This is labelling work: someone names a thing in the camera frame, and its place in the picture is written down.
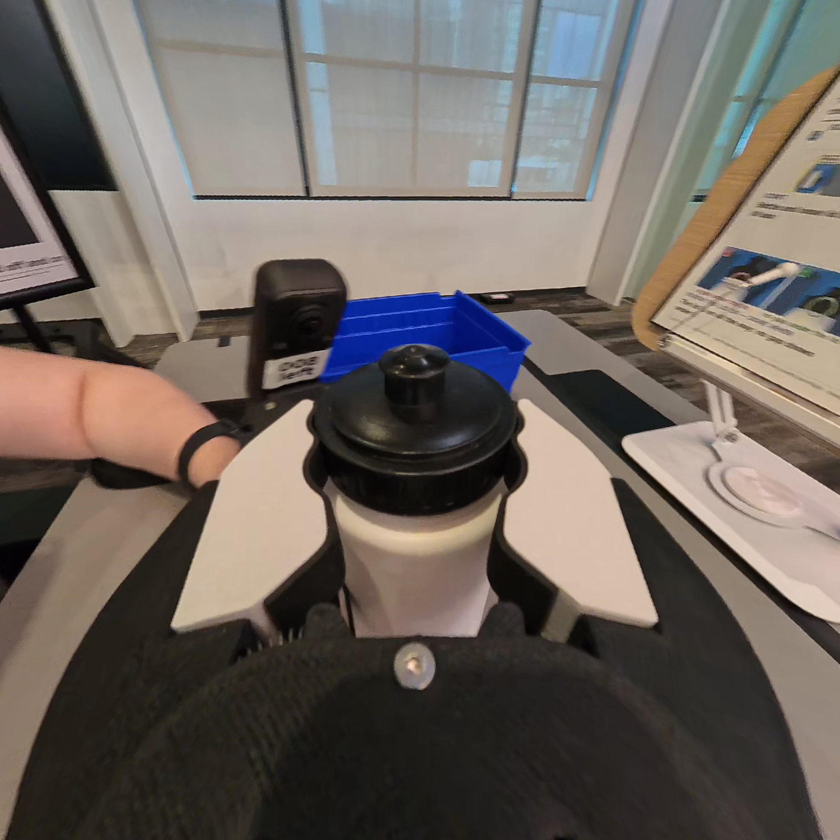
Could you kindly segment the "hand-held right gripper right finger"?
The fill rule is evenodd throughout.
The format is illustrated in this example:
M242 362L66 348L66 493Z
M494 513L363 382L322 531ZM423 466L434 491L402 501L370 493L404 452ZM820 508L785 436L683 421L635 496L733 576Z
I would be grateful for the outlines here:
M490 588L527 629L581 616L652 628L658 614L610 471L527 398L511 441L511 484L489 554Z

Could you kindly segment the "printed instruction sheet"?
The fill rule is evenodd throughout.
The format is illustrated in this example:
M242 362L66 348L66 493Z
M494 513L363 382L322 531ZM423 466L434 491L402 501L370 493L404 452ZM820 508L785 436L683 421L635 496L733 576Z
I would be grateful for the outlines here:
M663 260L640 323L838 416L838 70L789 95Z

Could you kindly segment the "person's left hand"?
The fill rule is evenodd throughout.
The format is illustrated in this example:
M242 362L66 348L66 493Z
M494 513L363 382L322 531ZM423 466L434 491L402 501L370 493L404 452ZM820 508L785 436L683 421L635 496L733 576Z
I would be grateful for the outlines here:
M239 441L233 437L218 436L205 442L192 456L187 470L192 487L200 489L218 480L240 449Z

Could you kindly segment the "black rectangular table pad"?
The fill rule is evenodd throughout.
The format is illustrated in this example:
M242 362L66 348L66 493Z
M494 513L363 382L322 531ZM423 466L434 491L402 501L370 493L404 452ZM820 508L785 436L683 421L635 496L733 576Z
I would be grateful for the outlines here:
M615 446L629 435L675 426L603 371L551 374L544 384L588 428Z

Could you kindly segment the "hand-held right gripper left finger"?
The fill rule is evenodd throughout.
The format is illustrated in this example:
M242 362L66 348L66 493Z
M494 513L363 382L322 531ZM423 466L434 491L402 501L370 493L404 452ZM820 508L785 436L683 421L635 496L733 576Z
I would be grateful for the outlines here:
M312 408L312 400L294 405L224 470L173 631L245 620L257 634L297 634L314 606L338 599L345 565Z

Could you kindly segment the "blue plastic storage bin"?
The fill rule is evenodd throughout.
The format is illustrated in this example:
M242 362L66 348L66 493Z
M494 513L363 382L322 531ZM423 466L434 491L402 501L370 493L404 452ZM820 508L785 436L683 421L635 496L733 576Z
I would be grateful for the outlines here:
M406 344L429 344L483 371L508 392L531 341L482 304L457 291L348 301L320 382L332 383Z

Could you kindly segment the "black bottle lid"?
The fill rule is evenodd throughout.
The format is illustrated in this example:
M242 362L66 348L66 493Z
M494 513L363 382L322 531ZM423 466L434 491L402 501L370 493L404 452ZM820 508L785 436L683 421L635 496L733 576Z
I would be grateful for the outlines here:
M466 508L497 487L518 410L487 373L412 343L332 383L311 427L341 494L373 511L424 517Z

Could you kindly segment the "instruction sheet on stand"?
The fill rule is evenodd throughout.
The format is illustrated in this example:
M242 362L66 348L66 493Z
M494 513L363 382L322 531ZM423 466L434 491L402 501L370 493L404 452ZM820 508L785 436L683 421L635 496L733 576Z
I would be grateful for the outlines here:
M648 298L661 301L654 276L680 236L637 297L633 331L640 343L701 378L710 419L629 435L623 449L778 595L838 633L838 493L746 435L739 428L733 397L837 452L839 373L838 416L827 415L682 339L649 332L640 316L648 309Z

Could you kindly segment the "person's left forearm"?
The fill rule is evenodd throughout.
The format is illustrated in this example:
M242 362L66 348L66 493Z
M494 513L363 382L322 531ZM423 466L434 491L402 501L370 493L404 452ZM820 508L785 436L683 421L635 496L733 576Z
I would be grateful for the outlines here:
M1 456L105 459L177 478L177 438L214 417L136 366L2 348Z

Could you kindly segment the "white plastic bottle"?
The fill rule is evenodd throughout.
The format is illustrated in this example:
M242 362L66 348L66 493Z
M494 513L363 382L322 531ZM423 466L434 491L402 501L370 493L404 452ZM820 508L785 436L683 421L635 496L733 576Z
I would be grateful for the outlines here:
M497 602L487 577L503 497L402 517L363 507L328 482L341 540L344 611L357 637L475 637Z

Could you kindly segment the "black sign easel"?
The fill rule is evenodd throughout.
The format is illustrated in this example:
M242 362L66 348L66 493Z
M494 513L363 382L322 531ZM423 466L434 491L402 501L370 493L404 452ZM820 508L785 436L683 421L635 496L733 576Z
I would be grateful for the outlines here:
M10 311L15 315L18 325L25 333L28 342L37 349L37 351L46 354L56 354L56 351L50 343L48 337L42 332L41 328L37 324L36 320L34 320L26 306L14 306L11 307Z

